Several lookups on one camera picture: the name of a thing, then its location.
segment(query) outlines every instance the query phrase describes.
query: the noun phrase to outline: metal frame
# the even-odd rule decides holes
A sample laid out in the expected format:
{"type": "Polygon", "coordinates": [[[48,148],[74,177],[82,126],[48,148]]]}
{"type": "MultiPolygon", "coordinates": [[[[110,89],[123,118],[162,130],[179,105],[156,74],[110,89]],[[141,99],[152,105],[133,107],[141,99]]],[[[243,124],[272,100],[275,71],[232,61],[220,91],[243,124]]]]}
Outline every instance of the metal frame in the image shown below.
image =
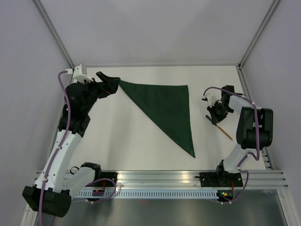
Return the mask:
{"type": "Polygon", "coordinates": [[[49,30],[51,36],[54,38],[54,41],[56,42],[63,58],[65,59],[66,63],[69,65],[70,68],[74,68],[74,63],[71,60],[65,45],[63,44],[60,36],[58,35],[55,27],[53,26],[44,6],[42,5],[40,0],[32,0],[34,6],[36,7],[37,11],[39,12],[41,18],[43,19],[47,29],[49,30]]]}
{"type": "Polygon", "coordinates": [[[266,15],[264,16],[264,19],[262,20],[259,28],[257,29],[254,37],[252,38],[252,41],[250,43],[250,45],[248,46],[243,58],[241,59],[240,63],[239,63],[239,67],[243,67],[247,61],[247,59],[249,58],[249,55],[251,54],[252,50],[254,49],[257,41],[259,40],[259,38],[261,37],[262,33],[264,32],[267,24],[269,23],[270,19],[272,18],[273,14],[275,13],[278,5],[280,4],[281,0],[273,0],[270,8],[268,9],[266,15]]]}

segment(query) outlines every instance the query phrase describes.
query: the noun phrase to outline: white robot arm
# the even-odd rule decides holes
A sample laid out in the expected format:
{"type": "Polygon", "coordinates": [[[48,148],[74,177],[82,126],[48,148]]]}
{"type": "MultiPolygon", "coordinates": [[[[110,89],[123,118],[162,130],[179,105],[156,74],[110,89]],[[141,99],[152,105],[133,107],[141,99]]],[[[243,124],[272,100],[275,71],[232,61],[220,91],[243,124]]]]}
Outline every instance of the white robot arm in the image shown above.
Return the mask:
{"type": "Polygon", "coordinates": [[[199,178],[202,187],[242,187],[241,168],[253,156],[259,160],[260,150],[270,146],[273,140],[273,111],[256,106],[242,94],[234,92],[233,86],[222,89],[220,100],[204,93],[203,100],[208,101],[207,110],[213,125],[221,122],[228,113],[234,111],[240,115],[236,131],[237,144],[230,155],[221,161],[215,172],[201,173],[199,178]]]}
{"type": "Polygon", "coordinates": [[[87,76],[83,64],[74,68],[73,77],[78,82],[65,89],[70,109],[68,104],[65,104],[56,141],[42,173],[34,185],[26,186],[22,193],[34,211],[38,211],[39,206],[42,206],[43,213],[63,217],[69,210],[74,196],[87,184],[101,179],[100,165],[85,162],[76,174],[64,181],[71,157],[90,122],[89,111],[98,99],[116,93],[119,86],[120,78],[111,78],[101,72],[97,72],[96,75],[102,82],[96,82],[87,76]]]}

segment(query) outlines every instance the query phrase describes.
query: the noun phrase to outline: cable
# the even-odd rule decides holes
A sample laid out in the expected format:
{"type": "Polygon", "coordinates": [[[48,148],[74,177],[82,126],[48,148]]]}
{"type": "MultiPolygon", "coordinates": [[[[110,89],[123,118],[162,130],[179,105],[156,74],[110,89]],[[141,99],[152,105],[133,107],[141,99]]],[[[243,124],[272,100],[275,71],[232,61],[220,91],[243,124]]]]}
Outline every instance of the cable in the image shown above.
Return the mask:
{"type": "MultiPolygon", "coordinates": [[[[71,120],[71,108],[70,108],[70,102],[69,102],[69,98],[68,98],[68,95],[66,93],[66,90],[65,90],[65,87],[63,85],[63,82],[62,82],[62,79],[61,79],[61,75],[62,74],[65,74],[67,73],[68,71],[62,71],[60,72],[57,77],[58,77],[58,81],[60,83],[60,86],[62,88],[62,91],[64,93],[64,96],[65,96],[65,101],[67,103],[67,107],[68,107],[68,121],[67,121],[67,126],[66,126],[66,130],[65,130],[65,133],[63,135],[63,138],[61,140],[61,142],[59,143],[59,147],[62,146],[62,144],[64,143],[66,137],[67,137],[67,134],[68,134],[68,130],[69,130],[69,127],[70,127],[70,120],[71,120]]],[[[43,181],[42,183],[42,188],[41,188],[41,194],[40,194],[40,201],[39,201],[39,222],[40,222],[40,226],[43,226],[43,220],[42,220],[42,206],[43,206],[43,198],[44,198],[44,190],[45,190],[45,187],[46,187],[46,181],[47,181],[47,177],[48,177],[48,174],[49,174],[49,171],[50,171],[50,168],[51,168],[51,165],[58,153],[58,151],[60,150],[60,148],[57,148],[55,150],[55,152],[53,153],[50,161],[49,161],[49,164],[47,166],[47,169],[45,171],[45,180],[43,181]]]]}
{"type": "Polygon", "coordinates": [[[74,173],[72,173],[72,169],[73,168],[77,168],[77,170],[79,170],[79,168],[77,167],[77,166],[73,166],[71,169],[70,169],[70,173],[72,174],[72,175],[74,175],[74,173]]]}
{"type": "Polygon", "coordinates": [[[93,181],[93,182],[87,184],[87,186],[92,185],[92,184],[94,184],[94,183],[97,183],[97,182],[99,182],[99,181],[103,181],[103,180],[107,180],[107,181],[112,182],[112,184],[114,185],[114,192],[112,192],[112,194],[111,194],[108,198],[106,198],[106,199],[104,199],[104,200],[95,201],[95,202],[93,202],[93,204],[94,204],[94,203],[105,202],[105,201],[111,199],[111,198],[114,196],[114,194],[116,193],[117,185],[116,185],[116,183],[115,183],[112,179],[109,179],[109,178],[101,178],[101,179],[95,180],[95,181],[93,181]]]}

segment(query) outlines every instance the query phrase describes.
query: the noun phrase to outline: green cloth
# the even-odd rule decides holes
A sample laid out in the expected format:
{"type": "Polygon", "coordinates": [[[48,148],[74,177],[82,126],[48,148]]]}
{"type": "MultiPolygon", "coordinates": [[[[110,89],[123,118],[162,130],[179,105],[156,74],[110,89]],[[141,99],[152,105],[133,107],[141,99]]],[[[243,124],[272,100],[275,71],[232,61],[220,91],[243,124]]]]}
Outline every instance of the green cloth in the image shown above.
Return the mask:
{"type": "Polygon", "coordinates": [[[195,158],[188,86],[145,85],[126,81],[120,81],[119,85],[163,132],[195,158]]]}

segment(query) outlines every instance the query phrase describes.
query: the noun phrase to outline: dark green fabric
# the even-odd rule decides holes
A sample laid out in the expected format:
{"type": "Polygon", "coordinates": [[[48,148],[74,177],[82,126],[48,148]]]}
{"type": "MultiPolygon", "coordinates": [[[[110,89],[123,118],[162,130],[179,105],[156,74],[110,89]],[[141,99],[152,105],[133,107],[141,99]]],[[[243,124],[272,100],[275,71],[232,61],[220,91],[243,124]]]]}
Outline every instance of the dark green fabric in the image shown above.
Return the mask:
{"type": "Polygon", "coordinates": [[[123,91],[188,154],[195,157],[188,86],[160,86],[120,81],[123,91]]]}

